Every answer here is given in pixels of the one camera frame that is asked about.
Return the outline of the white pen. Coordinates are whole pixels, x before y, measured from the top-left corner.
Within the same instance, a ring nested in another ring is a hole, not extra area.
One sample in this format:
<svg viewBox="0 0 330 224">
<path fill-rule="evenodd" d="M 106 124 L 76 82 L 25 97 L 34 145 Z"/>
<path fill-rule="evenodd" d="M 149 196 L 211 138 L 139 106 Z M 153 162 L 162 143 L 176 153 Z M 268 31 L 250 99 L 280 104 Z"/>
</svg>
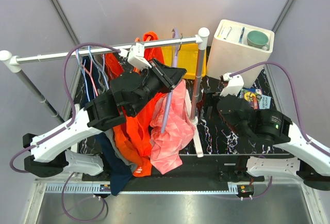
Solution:
<svg viewBox="0 0 330 224">
<path fill-rule="evenodd" d="M 226 40 L 232 30 L 232 27 L 227 27 L 223 32 L 223 39 Z"/>
</svg>

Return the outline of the yellow plastic crate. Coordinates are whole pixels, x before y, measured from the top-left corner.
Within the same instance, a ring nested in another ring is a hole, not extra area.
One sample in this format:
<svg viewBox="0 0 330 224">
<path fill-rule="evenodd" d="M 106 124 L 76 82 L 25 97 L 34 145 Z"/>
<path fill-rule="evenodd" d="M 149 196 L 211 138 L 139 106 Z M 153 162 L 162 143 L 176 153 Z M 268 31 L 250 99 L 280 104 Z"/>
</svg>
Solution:
<svg viewBox="0 0 330 224">
<path fill-rule="evenodd" d="M 161 47 L 163 53 L 164 64 L 167 66 L 172 65 L 172 47 Z M 184 79 L 195 79 L 196 65 L 198 59 L 198 45 L 197 44 L 184 44 L 178 53 L 177 66 L 185 68 L 187 73 Z"/>
</svg>

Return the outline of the pink clothes hanger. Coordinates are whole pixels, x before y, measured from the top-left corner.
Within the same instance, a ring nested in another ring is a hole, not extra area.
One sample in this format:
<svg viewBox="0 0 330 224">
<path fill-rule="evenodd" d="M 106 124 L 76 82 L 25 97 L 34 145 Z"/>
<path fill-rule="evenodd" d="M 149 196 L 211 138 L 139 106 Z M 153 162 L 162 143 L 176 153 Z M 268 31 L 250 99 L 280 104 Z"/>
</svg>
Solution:
<svg viewBox="0 0 330 224">
<path fill-rule="evenodd" d="M 86 67 L 87 60 L 82 60 L 80 58 L 79 51 L 75 50 L 74 54 L 75 54 L 75 57 L 78 62 L 78 67 L 80 69 L 80 72 L 81 72 L 82 77 L 85 82 L 87 100 L 90 102 L 91 100 L 93 100 L 95 97 L 98 96 L 97 87 L 96 87 L 94 78 L 92 76 L 93 61 L 92 61 L 92 58 L 90 57 L 89 58 L 89 62 L 90 62 L 89 68 L 87 68 Z"/>
</svg>

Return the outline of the pink patterned shorts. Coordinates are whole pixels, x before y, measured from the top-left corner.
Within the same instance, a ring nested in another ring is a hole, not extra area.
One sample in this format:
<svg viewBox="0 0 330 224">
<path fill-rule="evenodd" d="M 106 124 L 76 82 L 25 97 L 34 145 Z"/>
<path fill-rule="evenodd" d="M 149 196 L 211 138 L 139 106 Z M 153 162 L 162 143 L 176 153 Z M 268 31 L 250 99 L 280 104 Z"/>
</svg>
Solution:
<svg viewBox="0 0 330 224">
<path fill-rule="evenodd" d="M 155 105 L 150 122 L 152 150 L 150 161 L 161 174 L 181 166 L 179 151 L 193 139 L 195 127 L 191 123 L 185 103 L 186 81 L 182 80 L 173 90 L 165 131 L 162 133 L 163 116 L 167 97 L 161 97 Z"/>
</svg>

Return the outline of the black marble table mat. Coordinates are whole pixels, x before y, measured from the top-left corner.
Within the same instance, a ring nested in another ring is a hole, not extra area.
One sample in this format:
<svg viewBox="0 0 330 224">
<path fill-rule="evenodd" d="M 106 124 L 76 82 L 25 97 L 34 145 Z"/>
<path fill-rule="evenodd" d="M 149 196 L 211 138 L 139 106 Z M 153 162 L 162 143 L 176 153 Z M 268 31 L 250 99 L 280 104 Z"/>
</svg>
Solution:
<svg viewBox="0 0 330 224">
<path fill-rule="evenodd" d="M 189 91 L 190 97 L 193 93 L 193 79 L 186 80 L 186 87 Z M 85 81 L 81 75 L 80 68 L 78 67 L 73 81 L 74 87 L 74 102 L 83 106 L 87 102 Z M 224 87 L 218 79 L 204 76 L 202 78 L 199 101 L 203 93 L 220 91 Z M 253 83 L 252 89 L 260 89 L 262 93 L 270 97 L 270 108 L 276 109 L 272 90 L 270 88 L 269 80 L 265 69 L 262 69 L 255 83 Z M 212 119 L 204 118 L 204 108 L 200 113 L 199 123 L 197 129 L 202 143 L 204 154 L 281 154 L 286 153 L 281 149 L 273 148 L 271 145 L 265 145 L 264 143 L 251 142 L 243 138 L 239 138 L 234 134 L 226 124 L 212 114 Z M 93 137 L 82 140 L 78 144 L 79 153 L 100 153 L 101 146 L 95 141 Z M 195 154 L 195 148 L 193 141 L 189 143 L 181 154 Z"/>
</svg>

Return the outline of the white storage box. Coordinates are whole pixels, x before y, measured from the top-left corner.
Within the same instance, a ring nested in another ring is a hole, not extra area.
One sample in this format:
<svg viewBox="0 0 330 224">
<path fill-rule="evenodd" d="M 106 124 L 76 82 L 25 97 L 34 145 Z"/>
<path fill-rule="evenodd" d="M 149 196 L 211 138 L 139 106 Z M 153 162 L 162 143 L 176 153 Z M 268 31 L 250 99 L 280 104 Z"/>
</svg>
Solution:
<svg viewBox="0 0 330 224">
<path fill-rule="evenodd" d="M 228 38 L 224 40 L 223 32 L 227 27 L 232 27 L 232 30 Z M 240 44 L 239 38 L 243 27 L 245 27 L 245 31 L 242 44 Z M 268 36 L 269 50 L 265 47 L 258 49 L 247 44 L 247 34 L 253 30 L 261 31 Z M 219 79 L 225 73 L 238 72 L 256 63 L 267 61 L 273 52 L 274 37 L 275 33 L 271 30 L 230 20 L 221 20 L 213 36 L 206 75 Z"/>
</svg>

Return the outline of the navy blue garment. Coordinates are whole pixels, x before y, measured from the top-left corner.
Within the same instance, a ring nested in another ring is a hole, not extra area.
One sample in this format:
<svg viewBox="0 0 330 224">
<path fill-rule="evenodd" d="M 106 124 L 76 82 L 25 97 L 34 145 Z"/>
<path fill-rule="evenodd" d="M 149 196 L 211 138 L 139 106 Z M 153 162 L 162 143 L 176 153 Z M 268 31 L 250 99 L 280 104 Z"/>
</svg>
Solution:
<svg viewBox="0 0 330 224">
<path fill-rule="evenodd" d="M 83 97 L 81 105 L 85 107 L 88 103 L 87 97 Z M 101 157 L 104 159 L 105 169 L 99 180 L 110 182 L 111 194 L 116 196 L 123 190 L 127 182 L 132 177 L 130 167 L 119 158 L 119 152 L 116 148 L 113 129 L 109 129 L 94 136 L 95 141 L 101 147 Z"/>
</svg>

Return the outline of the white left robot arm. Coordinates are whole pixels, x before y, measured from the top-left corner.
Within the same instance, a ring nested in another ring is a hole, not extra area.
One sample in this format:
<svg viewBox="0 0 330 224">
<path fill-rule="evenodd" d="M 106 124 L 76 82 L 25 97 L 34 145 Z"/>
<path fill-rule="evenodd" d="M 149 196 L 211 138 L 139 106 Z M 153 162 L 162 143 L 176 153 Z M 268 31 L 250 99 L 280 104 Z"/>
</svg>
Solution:
<svg viewBox="0 0 330 224">
<path fill-rule="evenodd" d="M 158 93 L 169 93 L 181 82 L 186 69 L 166 66 L 156 59 L 137 72 L 123 72 L 109 82 L 109 90 L 88 102 L 66 123 L 46 134 L 26 134 L 23 145 L 31 155 L 24 169 L 40 178 L 62 172 L 78 172 L 107 180 L 110 166 L 99 155 L 78 154 L 70 147 L 85 138 L 98 135 L 135 117 Z"/>
</svg>

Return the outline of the orange garment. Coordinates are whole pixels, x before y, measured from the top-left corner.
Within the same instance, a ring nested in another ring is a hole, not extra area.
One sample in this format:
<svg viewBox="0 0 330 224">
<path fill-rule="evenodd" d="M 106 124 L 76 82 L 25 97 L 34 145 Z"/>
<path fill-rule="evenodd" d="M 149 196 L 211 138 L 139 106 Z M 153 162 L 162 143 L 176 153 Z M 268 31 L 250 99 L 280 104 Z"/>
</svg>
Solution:
<svg viewBox="0 0 330 224">
<path fill-rule="evenodd" d="M 149 31 L 142 38 L 143 41 L 158 40 L 155 32 Z M 145 49 L 144 57 L 149 61 L 156 58 L 164 63 L 162 49 L 159 47 Z M 105 54 L 106 74 L 110 79 L 115 79 L 124 72 L 124 69 L 118 62 L 114 54 Z M 152 164 L 150 154 L 152 145 L 150 143 L 149 126 L 153 118 L 156 103 L 165 97 L 165 94 L 158 93 L 148 102 L 142 111 L 136 117 L 126 117 L 126 123 L 113 128 L 115 145 L 125 159 L 137 165 L 133 171 L 135 177 L 150 176 Z"/>
</svg>

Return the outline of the blue pen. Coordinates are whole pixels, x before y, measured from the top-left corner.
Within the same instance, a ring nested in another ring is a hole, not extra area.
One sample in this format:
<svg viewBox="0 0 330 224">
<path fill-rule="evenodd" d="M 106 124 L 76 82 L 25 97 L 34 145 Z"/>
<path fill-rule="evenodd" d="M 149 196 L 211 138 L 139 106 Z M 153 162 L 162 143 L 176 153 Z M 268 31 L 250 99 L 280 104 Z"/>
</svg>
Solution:
<svg viewBox="0 0 330 224">
<path fill-rule="evenodd" d="M 240 43 L 240 44 L 242 44 L 244 31 L 245 31 L 245 27 L 243 27 L 242 30 L 241 30 L 241 34 L 240 34 L 240 38 L 239 38 L 239 43 Z"/>
</svg>

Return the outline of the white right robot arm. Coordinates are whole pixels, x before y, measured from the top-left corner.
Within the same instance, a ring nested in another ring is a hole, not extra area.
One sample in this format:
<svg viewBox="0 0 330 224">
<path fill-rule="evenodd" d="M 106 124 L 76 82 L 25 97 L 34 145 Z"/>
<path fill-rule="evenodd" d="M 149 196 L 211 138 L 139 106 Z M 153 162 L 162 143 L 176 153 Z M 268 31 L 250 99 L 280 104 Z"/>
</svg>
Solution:
<svg viewBox="0 0 330 224">
<path fill-rule="evenodd" d="M 222 120 L 240 138 L 281 148 L 292 158 L 240 157 L 233 169 L 221 171 L 229 182 L 247 181 L 265 176 L 289 177 L 317 190 L 329 190 L 329 157 L 315 144 L 307 143 L 299 127 L 278 110 L 254 109 L 234 95 L 208 92 L 200 104 L 206 117 Z"/>
</svg>

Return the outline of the grey garment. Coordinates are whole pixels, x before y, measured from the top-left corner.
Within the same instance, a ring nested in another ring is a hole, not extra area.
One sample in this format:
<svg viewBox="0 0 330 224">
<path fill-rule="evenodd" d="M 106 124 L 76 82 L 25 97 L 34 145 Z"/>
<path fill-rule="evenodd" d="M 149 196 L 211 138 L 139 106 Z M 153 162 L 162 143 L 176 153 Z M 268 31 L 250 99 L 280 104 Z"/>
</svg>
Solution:
<svg viewBox="0 0 330 224">
<path fill-rule="evenodd" d="M 106 68 L 105 68 L 105 62 L 103 55 L 95 55 L 94 59 L 101 69 L 101 71 L 98 70 L 98 83 L 100 85 L 100 89 L 98 90 L 98 93 L 104 93 L 106 90 L 108 90 L 107 86 L 109 83 L 108 75 L 106 74 Z"/>
</svg>

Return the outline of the treehouse children's book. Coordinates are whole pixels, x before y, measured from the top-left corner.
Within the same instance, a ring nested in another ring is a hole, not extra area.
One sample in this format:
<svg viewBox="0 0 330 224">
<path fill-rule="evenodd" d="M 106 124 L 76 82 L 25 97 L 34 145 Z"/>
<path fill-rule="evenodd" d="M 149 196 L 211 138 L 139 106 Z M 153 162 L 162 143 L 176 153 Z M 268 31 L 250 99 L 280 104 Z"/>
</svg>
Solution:
<svg viewBox="0 0 330 224">
<path fill-rule="evenodd" d="M 270 109 L 271 97 L 263 95 L 261 89 L 242 89 L 239 97 L 249 102 L 253 109 Z"/>
</svg>

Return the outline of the teal ceramic cup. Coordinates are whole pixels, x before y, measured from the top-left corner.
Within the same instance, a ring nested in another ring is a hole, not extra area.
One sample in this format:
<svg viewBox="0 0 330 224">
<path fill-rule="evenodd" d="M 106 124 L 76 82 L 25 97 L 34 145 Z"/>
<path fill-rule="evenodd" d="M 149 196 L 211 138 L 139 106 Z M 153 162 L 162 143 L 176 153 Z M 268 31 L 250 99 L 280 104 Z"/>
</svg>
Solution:
<svg viewBox="0 0 330 224">
<path fill-rule="evenodd" d="M 258 31 L 258 30 L 250 31 L 247 34 L 246 40 L 247 40 L 247 44 L 249 46 L 252 46 L 252 47 L 255 47 L 258 49 L 262 49 L 264 47 L 267 50 L 270 49 L 270 47 L 268 45 L 269 38 L 265 33 L 261 32 L 261 31 Z"/>
</svg>

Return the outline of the silver clothes rack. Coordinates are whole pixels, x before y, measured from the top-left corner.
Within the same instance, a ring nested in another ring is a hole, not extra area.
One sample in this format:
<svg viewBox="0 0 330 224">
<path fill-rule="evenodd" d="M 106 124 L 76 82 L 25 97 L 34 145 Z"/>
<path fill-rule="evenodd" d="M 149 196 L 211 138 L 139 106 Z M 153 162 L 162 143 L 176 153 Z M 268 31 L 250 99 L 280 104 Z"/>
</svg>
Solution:
<svg viewBox="0 0 330 224">
<path fill-rule="evenodd" d="M 156 40 L 156 41 L 145 41 L 143 42 L 144 47 L 154 48 L 154 47 L 163 47 L 163 46 L 172 46 L 172 45 L 182 45 L 182 44 L 192 44 L 195 43 L 198 45 L 199 49 L 206 49 L 208 37 L 210 35 L 210 31 L 206 27 L 202 27 L 198 30 L 198 33 L 192 37 L 186 38 L 172 38 L 168 40 Z M 124 45 L 116 45 L 114 47 L 110 47 L 107 45 L 99 44 L 99 43 L 82 43 L 73 48 L 73 50 L 78 50 L 78 54 L 80 56 L 85 55 L 98 55 L 98 54 L 107 54 L 107 53 L 118 53 L 122 57 L 127 57 L 130 51 L 130 48 L 134 46 L 135 43 L 129 43 Z M 13 56 L 9 51 L 2 50 L 1 51 L 1 62 L 3 62 L 6 67 L 12 73 L 19 73 L 22 71 L 21 64 L 24 63 L 32 63 L 32 62 L 43 62 L 43 61 L 52 61 L 64 59 L 67 60 L 71 57 L 75 57 L 73 54 L 69 54 L 68 52 L 55 53 L 55 54 L 46 54 L 46 55 L 37 55 L 31 57 L 20 58 L 17 56 Z M 28 77 L 22 79 L 22 82 L 30 89 L 30 91 L 40 100 L 42 104 L 45 105 L 46 109 L 51 113 L 52 117 L 57 119 L 59 123 L 63 123 L 63 118 L 59 115 L 58 111 L 56 111 L 53 106 L 49 103 L 49 101 L 44 97 L 44 95 L 39 91 L 39 89 L 31 82 Z"/>
</svg>

